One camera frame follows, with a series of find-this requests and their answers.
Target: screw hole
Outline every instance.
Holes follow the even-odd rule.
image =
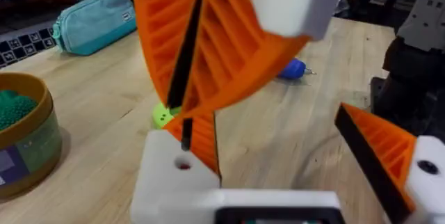
[[[431,161],[425,161],[425,160],[419,161],[419,162],[417,162],[417,165],[420,167],[420,169],[422,169],[426,173],[429,173],[431,175],[438,175],[439,174],[439,169]]]
[[[190,162],[188,162],[183,157],[178,157],[175,159],[175,166],[179,170],[189,170],[190,168],[192,168],[192,166],[190,165]]]

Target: teal pencil case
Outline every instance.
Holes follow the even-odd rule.
[[[63,51],[87,56],[135,29],[131,0],[84,0],[60,14],[52,36]]]

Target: wooden table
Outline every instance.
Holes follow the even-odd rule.
[[[393,38],[389,28],[333,19],[324,41],[300,55],[317,75],[294,86],[271,81],[219,111],[223,186],[334,190],[347,223],[382,223],[381,207],[334,115],[341,101],[369,106],[369,82],[385,75],[381,66]],[[90,57],[55,47],[3,71],[47,82],[65,150],[41,185],[0,205],[1,222],[129,223],[140,156],[159,102],[137,33]]]

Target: white 3d-printed part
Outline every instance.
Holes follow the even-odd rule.
[[[326,33],[338,0],[252,0],[263,30],[320,40]]]
[[[419,167],[429,161],[438,168],[436,175]],[[433,136],[417,138],[405,189],[416,205],[407,224],[444,223],[445,216],[445,145]]]
[[[190,169],[178,169],[188,164]],[[334,192],[219,189],[210,169],[166,130],[147,137],[131,203],[134,224],[211,224],[222,207],[320,207],[339,209]]]

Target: container label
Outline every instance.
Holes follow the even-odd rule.
[[[28,168],[15,145],[0,151],[0,185],[13,183],[27,175]]]

